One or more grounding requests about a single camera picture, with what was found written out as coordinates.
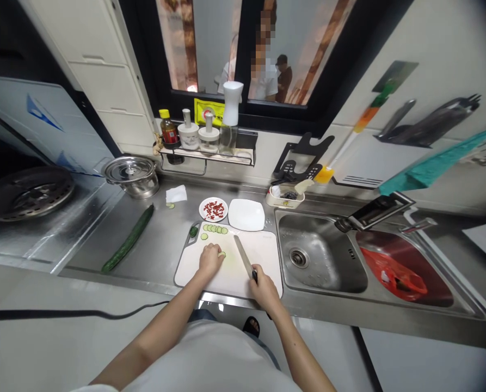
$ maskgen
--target white cabinet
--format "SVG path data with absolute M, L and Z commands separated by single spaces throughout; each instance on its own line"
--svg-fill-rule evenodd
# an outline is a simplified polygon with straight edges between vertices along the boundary
M 486 350 L 361 328 L 384 392 L 486 391 Z
M 97 111 L 145 114 L 127 67 L 72 62 L 69 66 Z
M 98 115 L 116 143 L 151 147 L 156 140 L 144 115 L 101 111 L 98 111 Z
M 103 0 L 30 0 L 67 61 L 127 64 Z

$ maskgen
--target cutting board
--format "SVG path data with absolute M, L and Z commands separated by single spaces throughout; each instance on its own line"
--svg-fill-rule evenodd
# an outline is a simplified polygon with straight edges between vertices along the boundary
M 275 234 L 269 231 L 241 231 L 228 225 L 213 223 L 215 226 L 228 230 L 227 234 L 219 234 L 206 231 L 207 224 L 212 223 L 201 223 L 199 233 L 195 237 L 196 241 L 186 244 L 181 253 L 174 276 L 177 286 L 184 287 L 192 279 L 199 268 L 199 256 L 203 252 L 203 248 L 214 243 L 219 244 L 221 250 L 226 253 L 226 257 L 220 270 L 205 290 L 234 297 L 253 298 L 250 293 L 248 273 L 233 238 L 234 235 L 238 235 L 250 263 L 260 264 L 263 267 L 264 273 L 271 277 L 277 287 L 279 297 L 282 297 L 281 270 Z M 208 239 L 201 239 L 203 233 L 208 235 Z

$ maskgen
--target white bottle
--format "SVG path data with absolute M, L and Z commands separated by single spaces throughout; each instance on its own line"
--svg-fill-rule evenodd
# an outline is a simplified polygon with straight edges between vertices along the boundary
M 201 140 L 199 149 L 210 154 L 217 154 L 219 151 L 219 130 L 212 127 L 213 118 L 212 113 L 205 113 L 206 126 L 199 130 L 199 139 Z
M 177 130 L 181 146 L 186 150 L 199 148 L 199 125 L 190 121 L 190 109 L 183 109 L 184 124 L 179 124 Z
M 235 153 L 237 131 L 239 124 L 239 101 L 243 92 L 243 83 L 225 82 L 223 89 L 225 93 L 225 111 L 221 125 L 219 141 L 219 152 L 233 155 Z

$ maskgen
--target sink drain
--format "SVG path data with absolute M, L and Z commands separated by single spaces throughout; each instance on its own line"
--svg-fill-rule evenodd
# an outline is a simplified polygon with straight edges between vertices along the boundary
M 299 248 L 292 248 L 290 252 L 288 252 L 288 256 L 290 257 L 290 261 L 297 267 L 301 269 L 305 269 L 308 267 L 310 263 L 310 259 L 306 252 Z

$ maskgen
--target white shirt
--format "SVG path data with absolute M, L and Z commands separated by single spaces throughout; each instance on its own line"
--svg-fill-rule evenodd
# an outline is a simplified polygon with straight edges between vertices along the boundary
M 229 68 L 234 70 L 236 67 L 236 59 L 232 59 L 226 63 L 223 67 L 223 72 L 219 80 L 219 87 L 217 89 L 218 94 L 224 94 L 223 84 L 228 81 Z M 264 100 L 268 95 L 274 95 L 278 93 L 277 78 L 279 77 L 279 71 L 277 67 L 272 64 L 272 61 L 265 59 L 264 70 L 261 71 L 257 79 L 252 78 L 250 82 L 250 90 L 248 92 L 248 98 L 255 100 Z
M 124 392 L 280 391 L 300 392 L 277 370 L 268 353 L 239 329 L 199 320 L 190 323 L 180 342 L 154 362 Z M 92 385 L 74 392 L 117 392 Z

